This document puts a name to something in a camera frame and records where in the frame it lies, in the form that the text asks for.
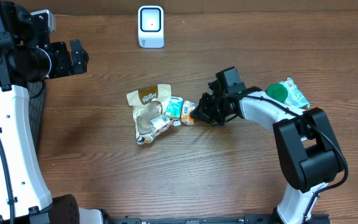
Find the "beige brown pastry bag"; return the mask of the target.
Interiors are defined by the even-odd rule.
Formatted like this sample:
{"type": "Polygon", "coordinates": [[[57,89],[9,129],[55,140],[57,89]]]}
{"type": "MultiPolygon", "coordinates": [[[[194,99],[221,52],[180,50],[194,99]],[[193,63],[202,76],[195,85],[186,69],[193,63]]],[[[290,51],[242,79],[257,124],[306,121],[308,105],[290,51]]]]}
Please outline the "beige brown pastry bag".
{"type": "Polygon", "coordinates": [[[150,126],[139,126],[140,117],[151,109],[158,115],[164,115],[172,96],[171,85],[158,84],[140,88],[126,95],[129,106],[133,107],[133,119],[135,122],[136,138],[145,131],[150,132],[150,126]]]}

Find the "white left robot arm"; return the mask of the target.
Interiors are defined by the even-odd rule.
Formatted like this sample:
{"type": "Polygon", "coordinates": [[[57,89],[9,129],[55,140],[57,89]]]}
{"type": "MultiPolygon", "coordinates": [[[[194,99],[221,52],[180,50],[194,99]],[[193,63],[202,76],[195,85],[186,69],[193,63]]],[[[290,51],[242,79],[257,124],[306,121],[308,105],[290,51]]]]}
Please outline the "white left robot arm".
{"type": "Polygon", "coordinates": [[[87,71],[79,40],[51,42],[55,17],[0,1],[0,223],[97,223],[99,209],[74,196],[52,197],[42,177],[30,129],[28,85],[87,71]]]}

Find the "mint green wipes packet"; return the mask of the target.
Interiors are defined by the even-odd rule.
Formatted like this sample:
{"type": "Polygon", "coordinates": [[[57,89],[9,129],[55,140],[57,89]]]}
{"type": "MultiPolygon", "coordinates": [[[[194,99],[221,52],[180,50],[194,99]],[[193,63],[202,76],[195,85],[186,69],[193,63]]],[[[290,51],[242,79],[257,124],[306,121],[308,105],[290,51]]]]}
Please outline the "mint green wipes packet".
{"type": "Polygon", "coordinates": [[[292,78],[287,78],[287,80],[280,82],[280,84],[287,90],[287,98],[284,101],[286,105],[295,108],[310,108],[309,101],[298,89],[292,78]]]}

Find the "small teal tissue pack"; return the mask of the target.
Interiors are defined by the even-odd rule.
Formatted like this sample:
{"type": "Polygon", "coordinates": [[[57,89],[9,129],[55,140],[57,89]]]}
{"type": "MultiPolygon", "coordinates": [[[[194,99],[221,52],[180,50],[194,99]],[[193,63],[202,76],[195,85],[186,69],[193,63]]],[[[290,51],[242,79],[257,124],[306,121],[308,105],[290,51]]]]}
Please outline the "small teal tissue pack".
{"type": "Polygon", "coordinates": [[[171,96],[165,115],[173,119],[180,119],[182,106],[183,98],[171,96]]]}

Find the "dark grey mesh basket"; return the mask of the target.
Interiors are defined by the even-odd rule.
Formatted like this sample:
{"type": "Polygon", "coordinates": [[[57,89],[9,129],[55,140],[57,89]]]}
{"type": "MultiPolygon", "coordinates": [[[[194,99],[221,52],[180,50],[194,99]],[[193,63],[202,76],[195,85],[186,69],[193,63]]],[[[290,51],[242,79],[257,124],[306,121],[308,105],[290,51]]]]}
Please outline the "dark grey mesh basket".
{"type": "Polygon", "coordinates": [[[29,122],[35,151],[38,154],[40,137],[42,132],[42,120],[45,108],[45,99],[47,95],[46,83],[44,81],[28,84],[30,95],[29,100],[29,122]]]}

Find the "clear red snack bag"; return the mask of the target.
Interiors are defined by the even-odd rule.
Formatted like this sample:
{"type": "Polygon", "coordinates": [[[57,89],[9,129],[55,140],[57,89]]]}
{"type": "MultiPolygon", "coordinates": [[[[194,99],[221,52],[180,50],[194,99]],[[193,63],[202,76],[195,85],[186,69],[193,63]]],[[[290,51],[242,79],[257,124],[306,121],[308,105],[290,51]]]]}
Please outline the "clear red snack bag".
{"type": "Polygon", "coordinates": [[[139,118],[137,120],[137,131],[139,133],[137,143],[140,145],[151,143],[158,135],[180,125],[181,122],[179,120],[165,115],[159,115],[153,119],[139,118]]]}

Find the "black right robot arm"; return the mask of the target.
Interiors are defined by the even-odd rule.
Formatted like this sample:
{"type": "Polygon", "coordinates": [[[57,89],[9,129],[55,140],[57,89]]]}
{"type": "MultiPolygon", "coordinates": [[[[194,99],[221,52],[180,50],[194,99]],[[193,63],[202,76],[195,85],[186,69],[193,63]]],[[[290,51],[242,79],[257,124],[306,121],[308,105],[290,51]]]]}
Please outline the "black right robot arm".
{"type": "Polygon", "coordinates": [[[312,213],[319,196],[339,187],[349,168],[326,113],[320,108],[291,108],[246,84],[229,67],[209,83],[190,116],[213,126],[236,117],[271,131],[283,176],[288,182],[282,201],[270,215],[246,215],[245,223],[330,223],[328,215],[312,213]]]}

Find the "small orange box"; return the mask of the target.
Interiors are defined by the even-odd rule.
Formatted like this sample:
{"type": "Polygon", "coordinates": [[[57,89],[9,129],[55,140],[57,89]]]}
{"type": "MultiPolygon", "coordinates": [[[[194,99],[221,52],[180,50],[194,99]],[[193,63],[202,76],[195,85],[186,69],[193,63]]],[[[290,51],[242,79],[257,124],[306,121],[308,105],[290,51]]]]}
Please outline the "small orange box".
{"type": "Polygon", "coordinates": [[[194,119],[190,116],[191,112],[196,108],[193,102],[185,100],[181,109],[181,122],[185,125],[192,126],[195,124],[194,119]]]}

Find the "green lidded jar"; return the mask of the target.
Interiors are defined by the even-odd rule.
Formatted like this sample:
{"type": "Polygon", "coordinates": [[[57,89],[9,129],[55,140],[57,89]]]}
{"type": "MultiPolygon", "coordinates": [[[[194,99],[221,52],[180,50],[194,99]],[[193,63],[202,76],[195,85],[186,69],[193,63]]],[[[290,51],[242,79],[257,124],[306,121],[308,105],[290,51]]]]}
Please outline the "green lidded jar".
{"type": "Polygon", "coordinates": [[[281,103],[284,103],[288,97],[288,90],[279,83],[271,84],[265,92],[269,97],[281,103]]]}

